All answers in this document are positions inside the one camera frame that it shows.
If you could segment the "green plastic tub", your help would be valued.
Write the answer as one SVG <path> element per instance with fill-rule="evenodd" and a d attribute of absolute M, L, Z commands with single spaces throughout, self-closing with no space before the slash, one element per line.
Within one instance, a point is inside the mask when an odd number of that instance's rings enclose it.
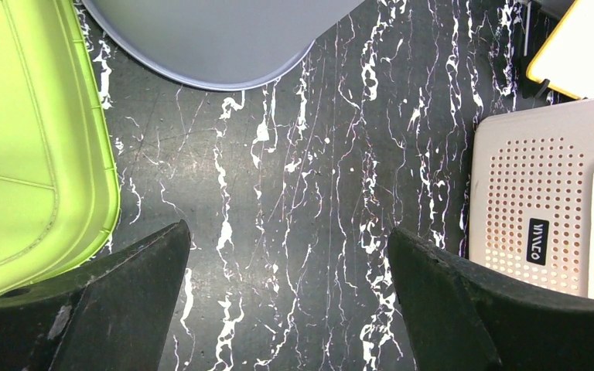
<path fill-rule="evenodd" d="M 0 1 L 0 295 L 96 254 L 120 195 L 70 1 Z"/>

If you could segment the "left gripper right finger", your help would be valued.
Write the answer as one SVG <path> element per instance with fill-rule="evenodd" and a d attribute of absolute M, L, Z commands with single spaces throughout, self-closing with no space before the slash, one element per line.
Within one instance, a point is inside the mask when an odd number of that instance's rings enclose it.
<path fill-rule="evenodd" d="M 539 288 L 393 229 L 387 257 L 420 370 L 594 370 L 594 300 Z"/>

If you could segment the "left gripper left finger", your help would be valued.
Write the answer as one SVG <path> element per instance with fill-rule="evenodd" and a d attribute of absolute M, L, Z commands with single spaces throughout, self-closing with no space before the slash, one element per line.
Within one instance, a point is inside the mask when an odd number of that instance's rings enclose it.
<path fill-rule="evenodd" d="M 189 258 L 179 221 L 0 295 L 0 370 L 155 370 Z"/>

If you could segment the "grey plastic bucket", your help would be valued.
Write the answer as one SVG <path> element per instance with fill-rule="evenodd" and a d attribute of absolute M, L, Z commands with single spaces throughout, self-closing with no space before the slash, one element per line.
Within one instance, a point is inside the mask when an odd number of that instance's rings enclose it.
<path fill-rule="evenodd" d="M 92 0 L 84 7 L 132 58 L 204 90 L 260 87 L 297 66 L 359 1 Z"/>

